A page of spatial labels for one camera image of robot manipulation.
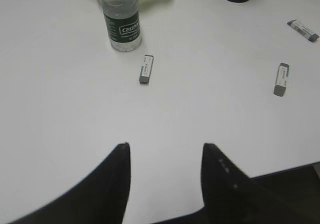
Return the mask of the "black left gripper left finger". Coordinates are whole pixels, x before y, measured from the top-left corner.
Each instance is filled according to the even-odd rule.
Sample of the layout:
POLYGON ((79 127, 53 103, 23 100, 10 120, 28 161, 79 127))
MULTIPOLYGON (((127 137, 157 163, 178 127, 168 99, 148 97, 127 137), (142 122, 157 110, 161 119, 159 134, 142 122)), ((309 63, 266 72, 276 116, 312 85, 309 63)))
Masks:
POLYGON ((120 143, 83 180, 15 224, 121 224, 131 188, 131 148, 120 143))

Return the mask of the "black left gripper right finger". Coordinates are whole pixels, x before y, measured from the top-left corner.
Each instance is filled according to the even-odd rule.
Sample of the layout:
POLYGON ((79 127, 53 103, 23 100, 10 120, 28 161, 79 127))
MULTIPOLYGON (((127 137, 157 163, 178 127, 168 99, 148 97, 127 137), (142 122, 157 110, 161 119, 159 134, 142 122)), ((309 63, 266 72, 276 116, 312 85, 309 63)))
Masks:
POLYGON ((204 206, 164 224, 315 224, 317 221, 256 183, 213 143, 202 150, 204 206))

